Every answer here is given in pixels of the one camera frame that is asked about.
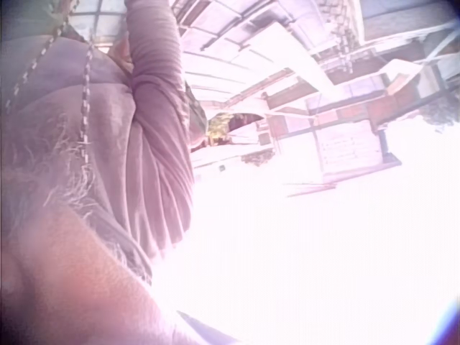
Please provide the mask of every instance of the person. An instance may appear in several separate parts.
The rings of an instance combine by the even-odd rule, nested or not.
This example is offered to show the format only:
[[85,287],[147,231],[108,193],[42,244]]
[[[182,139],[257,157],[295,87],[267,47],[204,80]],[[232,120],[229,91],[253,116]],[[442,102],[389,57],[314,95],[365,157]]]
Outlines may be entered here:
[[2,344],[206,344],[153,289],[192,210],[178,28],[168,0],[125,2],[129,78],[4,4]]

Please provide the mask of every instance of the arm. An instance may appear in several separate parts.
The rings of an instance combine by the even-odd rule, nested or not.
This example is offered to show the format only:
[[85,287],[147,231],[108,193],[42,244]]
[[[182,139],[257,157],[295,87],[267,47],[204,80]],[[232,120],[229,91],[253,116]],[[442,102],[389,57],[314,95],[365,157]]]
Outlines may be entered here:
[[[165,209],[170,214],[166,224],[172,224],[169,227],[173,232],[186,231],[190,223],[193,174],[188,130],[184,125],[188,107],[177,24],[168,0],[126,0],[126,7],[134,64],[134,121],[141,126],[149,155],[162,171],[161,193],[167,194],[162,195],[162,200],[168,198],[168,205],[174,204],[177,209],[171,212]],[[171,216],[173,213],[180,219]],[[173,229],[177,228],[174,224],[181,224],[181,229]]]

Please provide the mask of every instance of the bright light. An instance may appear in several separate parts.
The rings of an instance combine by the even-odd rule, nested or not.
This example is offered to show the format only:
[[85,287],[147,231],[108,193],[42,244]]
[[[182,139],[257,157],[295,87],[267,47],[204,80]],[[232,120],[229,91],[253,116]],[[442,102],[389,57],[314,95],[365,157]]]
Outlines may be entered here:
[[284,199],[257,169],[202,184],[164,294],[248,344],[427,344],[460,295],[460,136],[415,124],[391,136],[402,167],[333,191]]

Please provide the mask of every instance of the wooden beam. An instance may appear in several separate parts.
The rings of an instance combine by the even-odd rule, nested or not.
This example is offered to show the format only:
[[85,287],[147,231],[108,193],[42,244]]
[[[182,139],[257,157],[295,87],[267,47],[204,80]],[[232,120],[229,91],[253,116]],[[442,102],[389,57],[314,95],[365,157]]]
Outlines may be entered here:
[[374,92],[368,93],[367,95],[351,97],[351,98],[348,98],[348,99],[344,99],[343,101],[327,104],[326,106],[322,106],[320,108],[309,109],[309,112],[310,112],[310,114],[318,115],[318,114],[325,113],[325,112],[330,111],[330,110],[345,108],[347,106],[352,106],[354,104],[368,102],[368,101],[371,101],[373,99],[383,97],[383,96],[385,96],[385,94],[386,94],[385,90],[374,91]]
[[[328,77],[334,85],[349,83],[366,75],[380,73],[380,70],[391,60],[400,59],[406,61],[418,61],[423,60],[425,57],[426,55],[422,44],[419,42],[412,42],[397,50],[356,63],[353,73],[336,70],[328,73]],[[278,110],[294,101],[307,98],[317,92],[318,91],[312,85],[304,81],[296,83],[295,85],[270,96],[267,99],[267,102],[270,110]]]
[[434,59],[452,42],[455,42],[460,35],[460,29],[442,30],[429,34],[423,41],[423,49],[425,50],[428,60]]

